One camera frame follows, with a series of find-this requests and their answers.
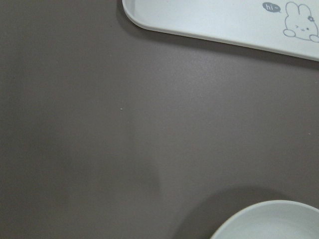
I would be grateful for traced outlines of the beige shallow plate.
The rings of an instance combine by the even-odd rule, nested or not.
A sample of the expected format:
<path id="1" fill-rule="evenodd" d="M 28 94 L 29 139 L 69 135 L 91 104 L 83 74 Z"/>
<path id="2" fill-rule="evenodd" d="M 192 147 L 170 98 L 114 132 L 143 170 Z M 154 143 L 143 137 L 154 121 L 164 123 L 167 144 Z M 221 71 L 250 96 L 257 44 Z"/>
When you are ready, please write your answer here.
<path id="1" fill-rule="evenodd" d="M 319 210 L 304 203 L 271 200 L 232 215 L 213 239 L 317 239 Z"/>

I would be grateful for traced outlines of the cream rabbit tray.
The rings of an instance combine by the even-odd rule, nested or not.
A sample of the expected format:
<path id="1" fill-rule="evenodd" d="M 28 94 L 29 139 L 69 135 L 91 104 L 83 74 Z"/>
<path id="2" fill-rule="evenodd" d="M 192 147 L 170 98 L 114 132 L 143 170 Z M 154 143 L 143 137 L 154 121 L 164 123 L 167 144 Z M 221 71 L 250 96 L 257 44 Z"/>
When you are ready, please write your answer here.
<path id="1" fill-rule="evenodd" d="M 152 31 L 319 59 L 316 0 L 125 0 L 126 16 Z"/>

